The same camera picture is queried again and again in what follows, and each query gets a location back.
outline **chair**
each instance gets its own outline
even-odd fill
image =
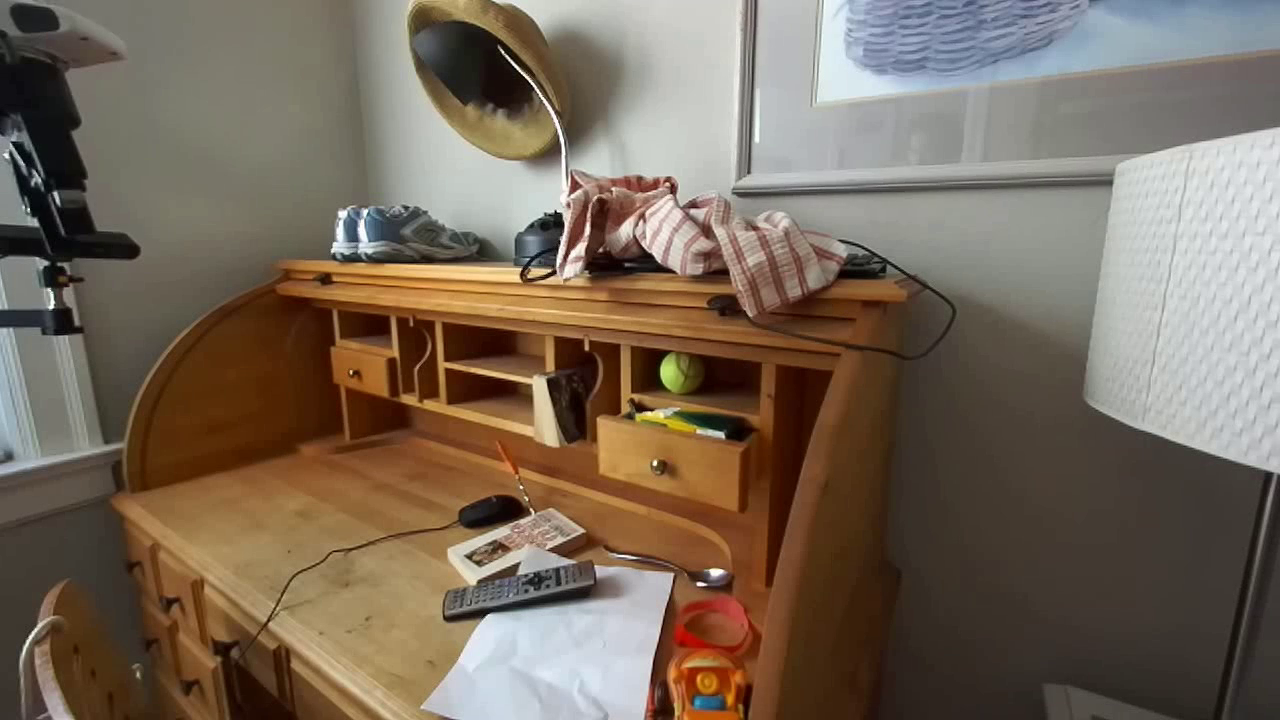
[[[20,648],[20,720],[36,720],[32,680],[52,720],[148,716],[136,668],[68,580],[44,592],[40,620]]]

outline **wooden desk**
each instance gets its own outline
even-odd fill
[[[764,628],[752,716],[872,716],[896,588],[896,360],[836,344],[896,348],[908,292],[836,284],[768,320],[784,332],[712,316],[708,296],[728,284],[300,260],[188,328],[136,400],[116,496],[164,704],[232,716],[264,692],[292,716],[420,716],[472,628],[436,616],[460,584],[444,548],[464,528],[336,556],[288,588],[264,632],[260,620],[324,552],[512,492],[492,452],[504,440],[536,504],[608,544],[740,572],[736,596]],[[696,396],[656,388],[668,348],[704,356]],[[600,372],[596,432],[544,448],[528,376],[572,364]],[[728,412],[756,432],[732,448],[664,436],[616,420],[628,404]],[[668,468],[628,472],[620,456],[636,448]],[[740,464],[700,468],[716,452]],[[232,644],[248,668],[236,684]]]

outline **sneaker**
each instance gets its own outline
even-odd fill
[[[356,224],[360,260],[372,264],[448,264],[484,256],[484,236],[444,228],[416,204],[376,204]]]
[[[332,260],[360,260],[360,212],[356,204],[340,208],[336,220],[332,220],[332,244],[328,244],[328,256]]]

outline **remote control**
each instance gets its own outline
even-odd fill
[[[448,588],[440,600],[440,616],[464,620],[496,608],[524,608],[524,604],[584,596],[592,588],[596,588],[596,564],[576,560],[576,564],[556,564],[540,572],[496,576],[472,588]]]

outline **green ball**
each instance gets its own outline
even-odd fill
[[[656,380],[668,392],[688,396],[704,384],[704,360],[684,356],[684,352],[668,352],[664,364],[656,368]]]

